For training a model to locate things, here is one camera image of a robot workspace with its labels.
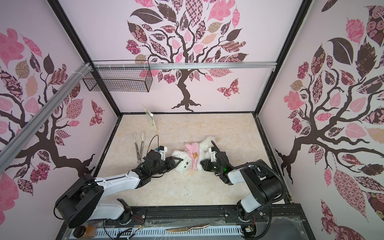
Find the white teddy bear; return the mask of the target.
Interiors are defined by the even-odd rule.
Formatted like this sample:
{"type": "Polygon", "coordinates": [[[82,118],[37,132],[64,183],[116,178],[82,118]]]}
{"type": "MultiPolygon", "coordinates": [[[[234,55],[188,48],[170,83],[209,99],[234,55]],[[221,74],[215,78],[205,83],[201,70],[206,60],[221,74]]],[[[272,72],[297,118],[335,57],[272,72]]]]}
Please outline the white teddy bear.
{"type": "MultiPolygon", "coordinates": [[[[210,160],[210,154],[209,154],[209,148],[213,147],[212,141],[215,141],[216,139],[213,136],[206,137],[202,142],[198,143],[200,146],[200,158],[198,162],[198,170],[202,171],[203,168],[200,164],[202,160],[210,160]]],[[[188,170],[192,170],[192,159],[188,156],[186,153],[186,147],[185,150],[179,151],[175,150],[171,156],[181,158],[183,161],[175,168],[175,170],[179,174],[185,174],[188,170]]]]}

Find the pink teddy hoodie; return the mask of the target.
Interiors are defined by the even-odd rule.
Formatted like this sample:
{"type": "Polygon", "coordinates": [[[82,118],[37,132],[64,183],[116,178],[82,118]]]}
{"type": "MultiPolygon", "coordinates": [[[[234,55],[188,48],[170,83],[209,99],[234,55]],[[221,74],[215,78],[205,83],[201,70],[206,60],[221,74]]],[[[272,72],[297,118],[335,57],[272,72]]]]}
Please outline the pink teddy hoodie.
{"type": "Polygon", "coordinates": [[[200,146],[198,143],[185,144],[186,153],[192,159],[192,170],[198,170],[198,162],[200,158],[200,146]]]}

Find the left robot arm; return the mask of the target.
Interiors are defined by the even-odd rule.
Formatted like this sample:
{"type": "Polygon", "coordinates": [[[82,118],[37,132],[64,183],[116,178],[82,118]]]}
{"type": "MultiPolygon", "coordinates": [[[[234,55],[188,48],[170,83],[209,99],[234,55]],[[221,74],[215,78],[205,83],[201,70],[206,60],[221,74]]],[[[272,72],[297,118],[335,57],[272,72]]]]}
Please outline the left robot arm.
{"type": "Polygon", "coordinates": [[[175,169],[183,159],[166,157],[166,150],[151,150],[135,169],[105,178],[83,175],[56,201],[54,215],[75,229],[87,221],[118,220],[123,224],[131,218],[131,208],[122,199],[107,203],[106,197],[143,187],[154,177],[175,169]]]}

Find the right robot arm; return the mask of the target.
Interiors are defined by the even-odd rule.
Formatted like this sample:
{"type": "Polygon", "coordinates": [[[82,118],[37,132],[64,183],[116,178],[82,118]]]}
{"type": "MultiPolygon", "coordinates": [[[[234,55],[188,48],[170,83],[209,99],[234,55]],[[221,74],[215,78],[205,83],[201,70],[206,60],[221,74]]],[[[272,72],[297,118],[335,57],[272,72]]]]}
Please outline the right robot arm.
{"type": "Polygon", "coordinates": [[[250,191],[237,203],[237,213],[241,220],[248,220],[254,212],[286,197],[285,181],[263,160],[235,167],[230,164],[226,152],[214,150],[210,155],[210,159],[200,163],[204,171],[214,173],[229,186],[246,184],[250,191]]]}

